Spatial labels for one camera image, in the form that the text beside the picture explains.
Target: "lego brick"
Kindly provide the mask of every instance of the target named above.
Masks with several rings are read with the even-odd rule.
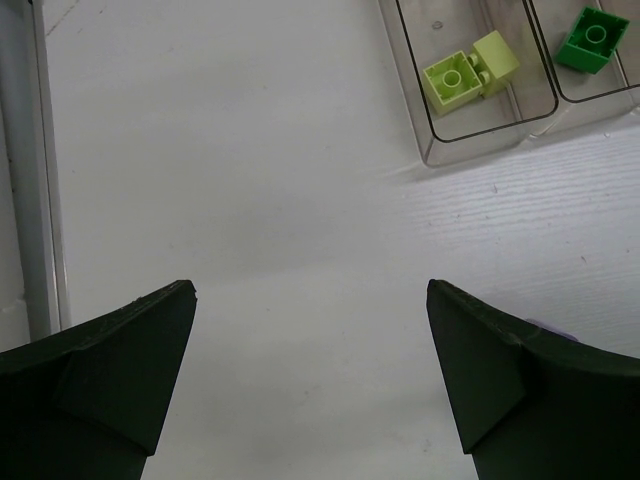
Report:
[[[460,108],[482,93],[482,81],[463,51],[427,67],[423,88],[439,115]]]
[[[598,73],[613,57],[629,23],[625,18],[585,7],[555,61],[580,72]]]
[[[485,98],[505,89],[520,68],[520,62],[497,30],[473,44],[469,61],[478,75],[487,74],[488,80],[482,92]]]

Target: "plastic bin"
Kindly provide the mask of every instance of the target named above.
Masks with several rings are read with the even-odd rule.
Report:
[[[558,106],[527,0],[380,0],[420,153],[429,166],[500,152],[548,125]],[[508,87],[438,114],[424,70],[497,30],[520,67]]]
[[[640,105],[640,1],[638,0],[530,0],[536,28],[539,30],[554,81],[560,96],[558,111],[537,134],[557,133],[574,127],[597,124],[619,117]],[[582,15],[585,7],[595,9],[596,17]],[[617,51],[597,73],[585,73],[558,62],[558,52],[565,45],[578,18],[587,27],[585,39],[594,36],[593,45],[604,45],[620,32],[620,24],[603,22],[606,14],[629,20]]]

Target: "white surface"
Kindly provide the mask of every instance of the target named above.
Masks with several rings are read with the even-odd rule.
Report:
[[[82,0],[49,55],[75,321],[198,288],[146,480],[475,478],[432,277],[640,355],[637,132],[428,171],[365,0]]]
[[[43,0],[45,34],[53,33],[78,3],[80,3],[79,0]]]

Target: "lego stud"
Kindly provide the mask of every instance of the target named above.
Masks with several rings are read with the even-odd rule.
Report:
[[[491,83],[491,75],[489,75],[489,72],[485,72],[484,70],[478,72],[478,78],[480,78],[482,85],[489,85],[489,83]]]
[[[478,55],[476,55],[475,53],[470,53],[467,58],[469,59],[469,63],[473,68],[476,68],[478,66],[478,63],[480,62]]]
[[[443,97],[451,97],[456,93],[457,88],[462,83],[462,75],[457,70],[449,70],[442,76],[442,88],[440,94]]]
[[[607,38],[607,29],[602,25],[591,25],[587,28],[586,37],[589,43],[598,45]]]

